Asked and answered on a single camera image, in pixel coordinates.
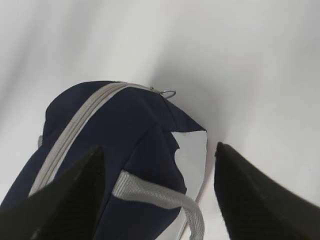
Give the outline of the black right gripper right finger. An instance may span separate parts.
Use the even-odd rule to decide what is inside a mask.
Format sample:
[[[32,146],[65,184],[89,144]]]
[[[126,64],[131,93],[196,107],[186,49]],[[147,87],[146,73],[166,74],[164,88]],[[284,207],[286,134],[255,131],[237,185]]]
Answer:
[[[214,191],[232,240],[318,240],[320,208],[279,185],[230,145],[215,152]]]

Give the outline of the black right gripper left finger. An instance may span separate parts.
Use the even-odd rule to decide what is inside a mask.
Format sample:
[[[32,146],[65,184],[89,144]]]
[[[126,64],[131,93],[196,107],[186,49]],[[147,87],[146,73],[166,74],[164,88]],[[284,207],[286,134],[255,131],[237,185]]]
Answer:
[[[17,206],[0,213],[2,240],[91,240],[104,197],[101,147]]]

